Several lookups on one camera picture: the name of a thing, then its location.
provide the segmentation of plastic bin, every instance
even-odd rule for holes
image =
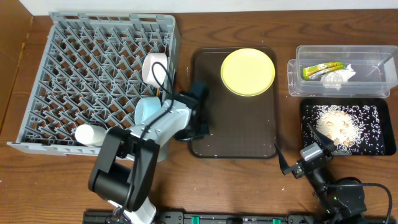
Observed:
[[[302,97],[378,97],[398,85],[398,47],[380,45],[308,45],[297,47],[296,60],[287,65],[289,93]],[[348,82],[303,79],[303,68],[326,62],[351,64],[356,72]],[[340,84],[341,88],[326,88]]]
[[[26,153],[96,156],[99,147],[76,141],[76,127],[134,126],[137,102],[157,92],[142,81],[142,63],[147,54],[164,52],[173,78],[180,33],[168,15],[50,16],[54,25],[17,140],[7,144]],[[167,80],[164,86],[170,91]],[[159,97],[164,101],[166,93]]]

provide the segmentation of crumpled white plastic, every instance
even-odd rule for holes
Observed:
[[[355,73],[356,72],[351,68],[351,64],[349,64],[344,69],[323,75],[321,78],[321,82],[325,88],[335,88],[339,90],[341,89],[341,84],[331,84],[331,82],[347,82],[349,78],[355,75]]]

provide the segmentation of yellow plate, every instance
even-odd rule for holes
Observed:
[[[233,93],[256,96],[274,82],[275,66],[268,55],[256,49],[230,53],[221,66],[221,79]]]

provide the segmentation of light blue cup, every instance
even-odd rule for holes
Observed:
[[[160,99],[156,96],[141,98],[135,110],[136,125],[140,125],[146,119],[150,118],[154,113],[160,110],[161,107]]]

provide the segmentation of black tray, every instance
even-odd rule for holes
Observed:
[[[275,156],[277,140],[278,84],[257,96],[239,96],[229,91],[220,75],[224,59],[242,47],[207,48],[193,57],[193,79],[208,85],[206,115],[210,136],[190,144],[192,154],[201,158],[269,159]],[[276,57],[267,47],[251,47]]]
[[[380,138],[372,142],[373,146],[368,146],[365,143],[358,145],[358,152],[353,152],[352,155],[366,155],[366,156],[391,156],[396,153],[396,143],[394,140],[394,133],[392,132],[392,125],[388,105],[386,101],[380,98],[307,98],[300,104],[300,119],[301,129],[303,133],[304,146],[307,146],[315,141],[308,133],[310,130],[308,124],[316,125],[316,121],[306,119],[311,116],[311,111],[307,111],[314,105],[338,105],[338,106],[375,106],[379,115],[379,125],[381,129]],[[375,145],[384,145],[383,153],[377,153]]]

